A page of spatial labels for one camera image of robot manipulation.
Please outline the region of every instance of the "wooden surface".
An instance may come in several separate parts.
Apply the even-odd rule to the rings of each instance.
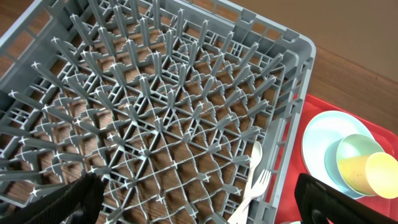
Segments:
[[[0,9],[5,13],[0,15],[0,19],[5,22],[0,24],[0,34],[3,34],[12,24],[12,21],[22,14],[29,2],[31,1],[24,0],[16,4],[16,1],[2,0]],[[40,18],[45,19],[45,17],[39,17],[33,23],[33,30],[34,27],[38,29],[41,27]],[[14,51],[18,53],[18,50],[11,49],[10,54]],[[0,58],[0,62],[6,63],[3,58]],[[398,115],[398,105],[396,104],[398,102],[398,83],[394,83],[321,48],[317,48],[308,93],[398,134],[398,119],[396,119]],[[69,181],[77,178],[78,173],[78,170],[72,171],[70,173],[72,178]],[[25,195],[26,197],[32,190],[31,185],[15,186],[18,186],[15,189],[16,192],[26,189],[28,193]],[[133,214],[130,215],[131,218],[137,218]]]

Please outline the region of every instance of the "light blue plate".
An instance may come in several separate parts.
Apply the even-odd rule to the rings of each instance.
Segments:
[[[316,115],[305,128],[302,157],[308,173],[345,195],[358,199],[363,194],[336,184],[325,167],[326,150],[336,141],[350,134],[362,134],[374,139],[370,131],[353,116],[341,111],[326,111]]]

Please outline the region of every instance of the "fork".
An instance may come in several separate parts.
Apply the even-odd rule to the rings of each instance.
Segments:
[[[242,201],[240,206],[235,210],[235,212],[228,219],[228,223],[237,224],[240,220],[240,215],[243,213],[244,209],[250,204],[251,200],[263,195],[269,185],[271,179],[271,172],[269,170],[263,169],[256,183],[250,189],[248,196]]]

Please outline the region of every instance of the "white object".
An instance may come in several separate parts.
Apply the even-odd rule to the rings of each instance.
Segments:
[[[254,170],[256,170],[256,167],[260,164],[261,159],[262,159],[262,147],[261,144],[258,141],[256,141],[253,144],[253,149],[251,151],[249,175],[248,175],[248,181],[246,182],[246,186],[244,188],[243,199],[247,197],[248,192],[250,191],[251,185],[253,183]],[[248,220],[248,214],[249,214],[249,207],[247,207],[243,211],[241,219],[238,223],[246,224]]]
[[[231,215],[228,219],[228,223],[230,224],[237,224],[240,221],[241,215],[243,211],[248,207],[251,200],[260,197],[263,195],[269,185],[269,181],[271,179],[271,172],[269,170],[262,170],[259,178],[257,179],[256,183],[250,189],[247,197],[243,199],[240,206],[235,210],[235,212]]]
[[[305,128],[302,141],[302,157],[308,173],[316,179],[358,199],[363,195],[336,184],[325,167],[326,150],[336,141],[350,134],[362,134],[374,139],[370,131],[355,117],[341,111],[326,111],[316,115]]]

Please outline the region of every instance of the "gray plastic dish rack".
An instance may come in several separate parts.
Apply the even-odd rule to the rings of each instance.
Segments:
[[[29,24],[42,11],[50,19],[36,34]],[[33,40],[13,57],[7,50],[22,32]],[[75,164],[79,175],[106,182],[114,203],[105,200],[101,214],[109,223],[136,222],[133,211],[147,223],[175,223],[181,213],[190,219],[180,222],[226,223],[239,205],[249,148],[260,141],[254,180],[269,169],[273,181],[251,203],[248,223],[273,223],[315,51],[307,37],[225,0],[34,1],[0,39],[0,56],[13,62],[0,79],[1,208],[24,207],[67,184],[64,170]],[[53,73],[56,62],[62,69]],[[79,103],[83,109],[72,112]],[[106,124],[98,122],[103,113]],[[176,146],[186,150],[183,159]],[[161,168],[160,153],[170,161]],[[87,162],[94,156],[101,165]],[[206,171],[197,163],[204,156]],[[186,163],[189,179],[181,175]],[[160,176],[169,172],[174,185],[164,186]],[[215,179],[219,187],[209,190]],[[142,187],[149,180],[158,188],[152,195]],[[203,191],[195,199],[193,182]],[[9,193],[14,183],[33,186],[29,199]],[[179,206],[168,199],[173,191]],[[163,212],[151,213],[150,203]]]

